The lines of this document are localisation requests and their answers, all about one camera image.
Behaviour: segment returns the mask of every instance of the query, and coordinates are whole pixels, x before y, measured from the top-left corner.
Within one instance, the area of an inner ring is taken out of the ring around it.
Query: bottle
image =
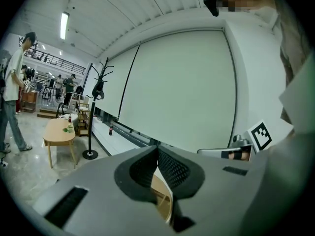
[[[110,127],[109,127],[109,135],[110,136],[112,135],[112,132],[113,132],[113,125],[110,125]]]

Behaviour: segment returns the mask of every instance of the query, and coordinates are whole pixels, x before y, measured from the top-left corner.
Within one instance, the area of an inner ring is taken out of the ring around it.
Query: balcony
[[[75,73],[75,74],[80,74],[80,75],[84,74],[85,67],[76,65],[64,59],[61,59],[60,57],[56,57],[56,56],[53,56],[48,53],[44,53],[39,50],[30,48],[24,53],[24,56],[29,57],[34,60],[44,62],[46,64],[55,65],[70,73]]]

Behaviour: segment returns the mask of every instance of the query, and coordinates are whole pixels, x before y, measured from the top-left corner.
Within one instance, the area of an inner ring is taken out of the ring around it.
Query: white shirt
[[[62,78],[60,78],[60,79],[58,78],[56,80],[56,89],[60,89],[62,85],[63,85],[63,79]]]
[[[11,74],[20,75],[23,64],[23,49],[18,49],[12,56],[5,75],[5,89],[3,99],[5,101],[17,100],[19,98],[19,85],[14,82]]]
[[[19,79],[20,79],[20,80],[23,80],[23,79],[24,79],[24,73],[23,73],[23,72],[20,72]]]

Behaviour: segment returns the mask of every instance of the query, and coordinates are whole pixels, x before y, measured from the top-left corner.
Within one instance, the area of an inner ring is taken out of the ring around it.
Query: fluorescent light
[[[61,15],[61,23],[60,23],[60,38],[65,39],[65,31],[67,28],[69,13],[64,12]]]

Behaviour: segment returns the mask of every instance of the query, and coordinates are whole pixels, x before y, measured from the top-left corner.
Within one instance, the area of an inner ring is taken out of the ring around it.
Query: wooden table
[[[165,183],[156,175],[153,175],[151,191],[157,196],[157,210],[168,223],[172,215],[172,195]]]
[[[75,132],[72,125],[72,132],[64,132],[63,129],[67,128],[69,125],[68,120],[65,119],[52,119],[48,122],[44,134],[44,143],[45,146],[48,146],[48,155],[49,155],[49,164],[50,168],[53,167],[53,163],[51,161],[51,153],[50,153],[50,146],[70,146],[70,151],[72,154],[72,158],[74,161],[74,168],[75,165],[78,164],[74,152],[73,152],[73,146],[72,146],[72,140],[75,138]]]

